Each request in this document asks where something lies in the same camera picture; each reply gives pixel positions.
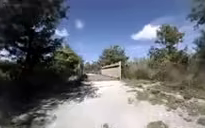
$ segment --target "vegetation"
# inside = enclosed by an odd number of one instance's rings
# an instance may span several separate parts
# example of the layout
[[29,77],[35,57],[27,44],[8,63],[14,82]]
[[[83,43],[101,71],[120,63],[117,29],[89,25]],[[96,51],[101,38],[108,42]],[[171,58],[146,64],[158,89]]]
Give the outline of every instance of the vegetation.
[[99,74],[100,73],[100,65],[98,64],[98,62],[86,62],[84,65],[84,72],[85,73],[95,73],[95,74]]
[[0,0],[0,51],[9,59],[0,60],[0,124],[81,86],[82,58],[55,36],[68,8],[65,0]]
[[118,45],[111,46],[103,50],[102,55],[99,57],[98,63],[100,66],[105,66],[119,61],[124,65],[128,60],[125,50]]

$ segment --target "tree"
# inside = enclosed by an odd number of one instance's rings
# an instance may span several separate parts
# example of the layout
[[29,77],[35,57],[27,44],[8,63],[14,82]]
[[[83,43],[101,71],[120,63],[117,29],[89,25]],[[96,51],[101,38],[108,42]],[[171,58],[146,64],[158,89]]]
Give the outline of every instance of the tree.
[[192,22],[196,22],[197,26],[205,25],[205,0],[194,0],[194,5],[188,18]]
[[99,57],[99,64],[101,66],[117,63],[121,61],[123,64],[126,63],[128,57],[125,54],[125,50],[118,45],[110,46],[103,50],[102,55]]
[[86,73],[99,73],[100,72],[100,65],[98,62],[86,62],[84,65],[84,72]]
[[0,0],[0,50],[27,69],[47,62],[61,46],[53,36],[66,10],[64,0]]
[[[194,6],[188,18],[192,22],[196,22],[197,27],[205,26],[205,0],[194,0]],[[205,67],[205,29],[201,31],[201,36],[194,43],[197,46],[195,56],[199,63]]]
[[174,63],[187,63],[187,54],[184,50],[178,50],[177,45],[183,42],[184,33],[179,32],[177,27],[167,24],[162,25],[157,31],[156,44],[162,48],[152,47],[149,51],[150,58],[158,64],[170,61]]
[[59,74],[75,75],[81,68],[83,60],[69,45],[58,49],[53,56],[52,68]]

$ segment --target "roadside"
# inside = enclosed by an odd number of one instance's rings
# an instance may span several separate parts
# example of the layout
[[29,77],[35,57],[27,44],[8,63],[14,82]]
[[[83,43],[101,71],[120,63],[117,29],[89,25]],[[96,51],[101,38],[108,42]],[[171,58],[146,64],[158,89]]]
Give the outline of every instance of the roadside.
[[[129,86],[115,80],[88,83],[97,88],[96,95],[85,97],[81,102],[70,100],[59,105],[50,112],[55,120],[47,128],[205,128],[197,123],[200,115],[191,116],[182,108],[173,110],[166,104],[154,104],[147,97],[139,100],[147,93],[142,86]],[[140,84],[149,89],[157,83]]]
[[205,126],[205,88],[187,88],[170,83],[145,80],[125,80],[136,93],[137,100],[165,105],[187,122]]

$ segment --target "rock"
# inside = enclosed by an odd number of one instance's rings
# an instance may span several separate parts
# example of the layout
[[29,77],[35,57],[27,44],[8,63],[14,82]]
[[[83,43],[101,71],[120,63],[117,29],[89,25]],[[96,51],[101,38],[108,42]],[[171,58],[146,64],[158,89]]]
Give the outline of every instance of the rock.
[[157,95],[157,94],[160,93],[159,90],[155,90],[155,89],[152,89],[150,92],[151,92],[152,94],[154,94],[154,95]]
[[184,100],[184,97],[180,94],[176,94],[175,98],[179,99],[179,100]]
[[147,128],[168,128],[168,126],[162,121],[151,122],[147,125]]
[[197,123],[200,124],[200,125],[203,125],[205,126],[205,117],[201,117],[197,120]]
[[168,103],[168,100],[162,99],[162,102],[163,102],[163,103]]

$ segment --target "green leaves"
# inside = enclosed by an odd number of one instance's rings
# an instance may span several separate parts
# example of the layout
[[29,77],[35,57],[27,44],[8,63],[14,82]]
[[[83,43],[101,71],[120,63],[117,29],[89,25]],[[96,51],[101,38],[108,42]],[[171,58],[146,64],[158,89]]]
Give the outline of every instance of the green leaves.
[[66,45],[55,52],[52,67],[58,73],[73,75],[77,73],[82,63],[82,58]]
[[105,66],[119,61],[125,64],[127,60],[128,57],[125,54],[125,50],[118,45],[114,45],[103,50],[98,62],[101,66]]
[[188,61],[187,48],[178,50],[177,45],[183,42],[184,33],[178,31],[177,27],[164,24],[157,31],[157,40],[162,48],[152,47],[149,56],[154,60],[153,65],[166,62],[186,64]]
[[191,13],[188,18],[196,22],[197,26],[205,25],[205,0],[194,0]]

